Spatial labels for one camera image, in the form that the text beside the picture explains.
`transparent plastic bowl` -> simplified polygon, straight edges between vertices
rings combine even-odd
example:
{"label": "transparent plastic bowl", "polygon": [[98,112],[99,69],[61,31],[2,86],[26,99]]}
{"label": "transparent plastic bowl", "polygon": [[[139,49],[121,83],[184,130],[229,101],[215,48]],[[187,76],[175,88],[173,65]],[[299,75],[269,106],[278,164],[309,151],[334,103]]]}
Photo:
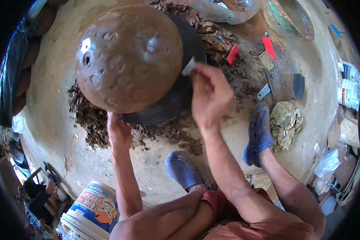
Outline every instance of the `transparent plastic bowl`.
{"label": "transparent plastic bowl", "polygon": [[226,9],[211,0],[189,0],[189,4],[212,22],[236,25],[250,20],[259,11],[261,0],[238,0],[237,4],[245,8],[242,12]]}

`orange cartoon gorilla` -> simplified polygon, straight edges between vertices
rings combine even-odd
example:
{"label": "orange cartoon gorilla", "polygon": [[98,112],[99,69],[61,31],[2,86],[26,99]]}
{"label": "orange cartoon gorilla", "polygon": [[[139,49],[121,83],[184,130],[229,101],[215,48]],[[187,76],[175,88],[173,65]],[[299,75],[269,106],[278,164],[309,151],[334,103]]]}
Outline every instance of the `orange cartoon gorilla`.
{"label": "orange cartoon gorilla", "polygon": [[112,220],[117,215],[117,209],[115,203],[105,197],[98,197],[96,206],[93,209],[93,212],[96,214],[95,219],[100,223],[112,223]]}

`foot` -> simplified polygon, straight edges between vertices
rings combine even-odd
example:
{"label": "foot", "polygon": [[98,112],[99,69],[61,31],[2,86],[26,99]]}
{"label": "foot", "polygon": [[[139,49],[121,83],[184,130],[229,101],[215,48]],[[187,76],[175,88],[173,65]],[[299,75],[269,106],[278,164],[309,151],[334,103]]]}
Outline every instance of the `foot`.
{"label": "foot", "polygon": [[165,171],[168,176],[180,184],[187,192],[192,187],[202,190],[200,184],[205,185],[205,189],[211,188],[210,181],[196,170],[195,166],[180,151],[171,152],[165,160]]}
{"label": "foot", "polygon": [[260,167],[259,153],[273,144],[269,129],[269,108],[264,103],[255,106],[248,129],[250,140],[243,151],[242,160],[248,166]]}

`crumpled white paper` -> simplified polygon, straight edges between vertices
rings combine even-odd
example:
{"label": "crumpled white paper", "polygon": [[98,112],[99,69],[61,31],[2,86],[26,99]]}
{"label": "crumpled white paper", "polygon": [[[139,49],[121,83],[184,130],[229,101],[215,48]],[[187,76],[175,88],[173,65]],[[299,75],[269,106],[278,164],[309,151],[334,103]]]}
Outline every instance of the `crumpled white paper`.
{"label": "crumpled white paper", "polygon": [[338,156],[339,150],[337,148],[326,152],[321,158],[319,164],[315,167],[314,173],[318,177],[322,177],[325,172],[336,170],[336,168],[340,165],[340,161],[337,158]]}

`red shorts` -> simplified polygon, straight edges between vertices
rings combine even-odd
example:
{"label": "red shorts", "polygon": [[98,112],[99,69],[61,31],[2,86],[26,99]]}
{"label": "red shorts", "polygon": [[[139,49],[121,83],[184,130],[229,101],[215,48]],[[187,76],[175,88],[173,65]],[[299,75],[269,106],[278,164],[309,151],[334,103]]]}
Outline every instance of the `red shorts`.
{"label": "red shorts", "polygon": [[[264,189],[257,188],[254,191],[273,204]],[[208,201],[211,204],[214,222],[217,222],[215,226],[217,227],[211,228],[199,239],[309,240],[313,233],[313,227],[310,224],[282,218],[246,224],[236,208],[226,199],[222,192],[208,190],[203,194],[202,200]]]}

